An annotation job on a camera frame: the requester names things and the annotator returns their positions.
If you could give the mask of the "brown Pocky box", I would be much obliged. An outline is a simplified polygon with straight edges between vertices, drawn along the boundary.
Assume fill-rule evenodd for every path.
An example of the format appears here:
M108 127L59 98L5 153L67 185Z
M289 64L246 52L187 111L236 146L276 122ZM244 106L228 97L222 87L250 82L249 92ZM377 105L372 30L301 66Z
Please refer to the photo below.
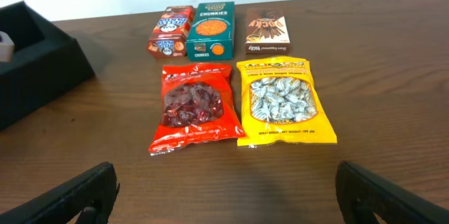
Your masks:
M288 55L290 37L284 12L275 8L249 8L246 14L246 54Z

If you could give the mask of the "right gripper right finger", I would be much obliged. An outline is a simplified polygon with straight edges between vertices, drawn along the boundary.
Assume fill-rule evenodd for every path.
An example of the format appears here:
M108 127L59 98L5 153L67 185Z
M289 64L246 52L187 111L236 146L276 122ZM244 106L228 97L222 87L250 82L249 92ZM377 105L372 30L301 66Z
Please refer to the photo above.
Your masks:
M345 223L447 223L448 210L355 164L341 162L335 176L337 202Z

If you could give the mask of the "red Hello Panda box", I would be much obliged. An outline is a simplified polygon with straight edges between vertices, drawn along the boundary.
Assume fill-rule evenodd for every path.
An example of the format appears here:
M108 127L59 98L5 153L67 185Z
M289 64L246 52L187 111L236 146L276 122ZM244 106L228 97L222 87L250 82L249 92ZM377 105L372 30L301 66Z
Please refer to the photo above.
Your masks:
M148 52L155 58L186 56L185 42L194 15L193 6L168 6L149 37Z

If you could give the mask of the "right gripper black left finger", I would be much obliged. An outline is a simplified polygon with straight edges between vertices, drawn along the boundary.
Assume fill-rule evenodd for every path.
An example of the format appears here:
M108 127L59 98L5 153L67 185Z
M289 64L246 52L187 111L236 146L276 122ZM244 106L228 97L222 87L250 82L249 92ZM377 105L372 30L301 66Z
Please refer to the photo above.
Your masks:
M107 223L120 184L103 162L42 195L1 214L2 223Z

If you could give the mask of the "black gift box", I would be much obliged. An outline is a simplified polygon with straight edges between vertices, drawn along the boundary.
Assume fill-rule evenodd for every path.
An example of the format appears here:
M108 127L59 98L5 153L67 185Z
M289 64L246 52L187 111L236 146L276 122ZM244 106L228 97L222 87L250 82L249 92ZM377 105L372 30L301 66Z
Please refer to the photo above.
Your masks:
M15 44L1 63L1 129L95 76L78 41L23 1L1 8L1 31Z

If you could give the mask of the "red Hacks candy bag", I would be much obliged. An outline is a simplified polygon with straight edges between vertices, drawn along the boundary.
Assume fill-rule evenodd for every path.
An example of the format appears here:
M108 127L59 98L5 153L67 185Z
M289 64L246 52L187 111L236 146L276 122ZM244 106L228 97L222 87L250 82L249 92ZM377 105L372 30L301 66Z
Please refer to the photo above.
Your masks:
M162 117L151 156L246 135L234 109L231 73L228 64L163 66Z

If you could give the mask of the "teal Good Day Chunkies box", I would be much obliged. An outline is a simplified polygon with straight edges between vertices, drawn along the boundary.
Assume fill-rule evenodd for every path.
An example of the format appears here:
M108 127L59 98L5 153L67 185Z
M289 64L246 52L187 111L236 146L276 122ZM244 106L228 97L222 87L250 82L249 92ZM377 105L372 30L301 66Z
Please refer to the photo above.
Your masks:
M234 29L233 1L199 4L185 43L187 57L192 62L232 60Z

